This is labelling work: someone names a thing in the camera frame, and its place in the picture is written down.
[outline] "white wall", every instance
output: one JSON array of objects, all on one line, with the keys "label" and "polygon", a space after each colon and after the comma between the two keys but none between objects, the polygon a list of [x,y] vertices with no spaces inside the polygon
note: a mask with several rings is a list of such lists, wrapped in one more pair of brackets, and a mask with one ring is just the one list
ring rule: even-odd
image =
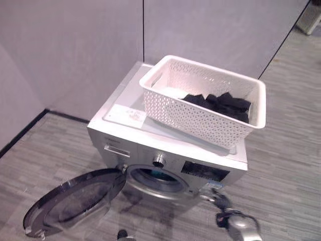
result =
[{"label": "white wall", "polygon": [[259,77],[308,0],[145,0],[145,61],[167,54]]},{"label": "white wall", "polygon": [[0,44],[0,149],[43,110],[44,106]]},{"label": "white wall", "polygon": [[1,0],[0,43],[46,108],[91,119],[142,60],[142,0]]}]

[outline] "plastic laundry basket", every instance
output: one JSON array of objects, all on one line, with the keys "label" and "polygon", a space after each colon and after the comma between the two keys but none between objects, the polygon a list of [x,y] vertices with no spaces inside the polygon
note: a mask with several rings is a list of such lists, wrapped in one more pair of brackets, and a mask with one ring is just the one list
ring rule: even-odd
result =
[{"label": "plastic laundry basket", "polygon": [[[149,117],[212,144],[230,149],[265,126],[265,85],[257,79],[168,55],[139,83]],[[187,93],[206,98],[225,92],[251,102],[249,124],[181,100]]]}]

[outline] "washing machine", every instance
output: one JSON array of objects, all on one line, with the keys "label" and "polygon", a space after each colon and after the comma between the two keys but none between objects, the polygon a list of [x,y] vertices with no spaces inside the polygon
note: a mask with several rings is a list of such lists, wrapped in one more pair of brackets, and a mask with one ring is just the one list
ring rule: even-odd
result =
[{"label": "washing machine", "polygon": [[136,63],[88,125],[106,169],[71,179],[37,201],[24,219],[27,236],[44,239],[98,219],[119,192],[136,203],[184,211],[201,201],[200,192],[246,173],[244,141],[226,150],[146,116],[139,80],[151,68]]}]

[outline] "washing machine door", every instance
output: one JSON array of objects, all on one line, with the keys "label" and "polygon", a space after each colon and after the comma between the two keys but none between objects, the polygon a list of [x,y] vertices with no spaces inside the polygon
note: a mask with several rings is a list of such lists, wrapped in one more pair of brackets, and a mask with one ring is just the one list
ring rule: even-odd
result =
[{"label": "washing machine door", "polygon": [[102,218],[125,182],[122,171],[100,169],[61,184],[29,209],[23,221],[26,235],[44,239]]}]

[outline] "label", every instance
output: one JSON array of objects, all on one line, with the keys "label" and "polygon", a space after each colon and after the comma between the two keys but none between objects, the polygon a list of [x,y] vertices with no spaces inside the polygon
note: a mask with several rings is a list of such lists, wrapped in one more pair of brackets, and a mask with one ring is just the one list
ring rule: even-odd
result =
[{"label": "label", "polygon": [[219,190],[224,186],[222,183],[212,181],[212,180],[210,180],[206,185],[208,186],[208,188],[210,188],[210,189],[214,188],[216,190]]},{"label": "label", "polygon": [[104,120],[140,129],[146,119],[146,112],[115,104],[105,115]]}]

